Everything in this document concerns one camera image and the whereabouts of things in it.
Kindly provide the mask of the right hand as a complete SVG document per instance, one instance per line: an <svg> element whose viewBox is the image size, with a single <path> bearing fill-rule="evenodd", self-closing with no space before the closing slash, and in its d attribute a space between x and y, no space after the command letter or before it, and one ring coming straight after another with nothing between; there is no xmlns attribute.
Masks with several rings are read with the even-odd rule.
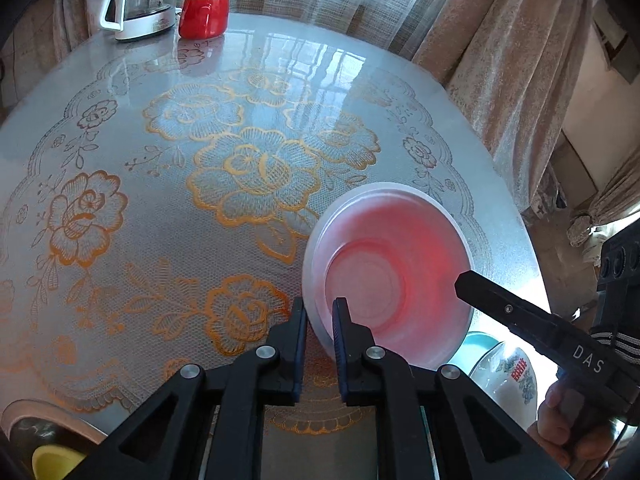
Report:
<svg viewBox="0 0 640 480"><path fill-rule="evenodd" d="M573 458L600 462L613 445L614 427L608 422L593 429L571 451L567 451L565 445L570 438L572 424L559 410L565 390L559 380L550 386L544 402L539 405L537 420L528 427L527 433L563 468L570 466Z"/></svg>

